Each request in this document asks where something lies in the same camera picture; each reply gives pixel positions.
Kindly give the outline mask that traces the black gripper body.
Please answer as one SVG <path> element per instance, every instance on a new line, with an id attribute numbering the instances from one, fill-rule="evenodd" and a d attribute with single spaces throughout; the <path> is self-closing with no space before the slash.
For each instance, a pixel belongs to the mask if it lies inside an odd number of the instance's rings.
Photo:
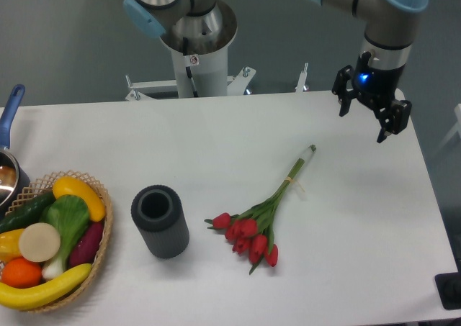
<path id="1" fill-rule="evenodd" d="M 372 111 L 390 110 L 405 106 L 405 101 L 395 99 L 395 90 L 403 74 L 404 65 L 390 70 L 371 66 L 371 52 L 362 53 L 352 78 L 354 97 Z"/>

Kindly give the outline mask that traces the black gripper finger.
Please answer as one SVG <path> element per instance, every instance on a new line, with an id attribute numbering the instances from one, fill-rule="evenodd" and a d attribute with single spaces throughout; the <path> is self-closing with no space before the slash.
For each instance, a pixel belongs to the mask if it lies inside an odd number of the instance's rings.
<path id="1" fill-rule="evenodd" d="M 375 111 L 380 123 L 377 142 L 382 143 L 388 136 L 397 135 L 407 128 L 412 110 L 412 103 L 407 100 L 393 99 L 388 105 Z"/>
<path id="2" fill-rule="evenodd" d="M 336 74 L 336 78 L 331 89 L 332 94 L 338 97 L 338 102 L 340 104 L 339 116 L 345 116 L 351 106 L 351 102 L 356 98 L 354 90 L 349 91 L 347 89 L 347 84 L 352 80 L 354 76 L 354 69 L 351 65 L 347 65 L 340 69 Z"/>

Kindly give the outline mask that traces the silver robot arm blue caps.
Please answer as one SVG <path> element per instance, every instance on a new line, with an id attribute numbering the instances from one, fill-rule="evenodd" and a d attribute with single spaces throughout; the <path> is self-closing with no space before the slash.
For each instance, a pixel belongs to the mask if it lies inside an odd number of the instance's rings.
<path id="1" fill-rule="evenodd" d="M 365 22 L 357 64 L 340 69 L 331 89 L 340 103 L 340 116 L 357 100 L 380 123 L 377 142 L 402 132 L 412 103 L 398 100 L 395 91 L 406 66 L 421 15 L 429 0 L 311 0 L 349 12 Z"/>

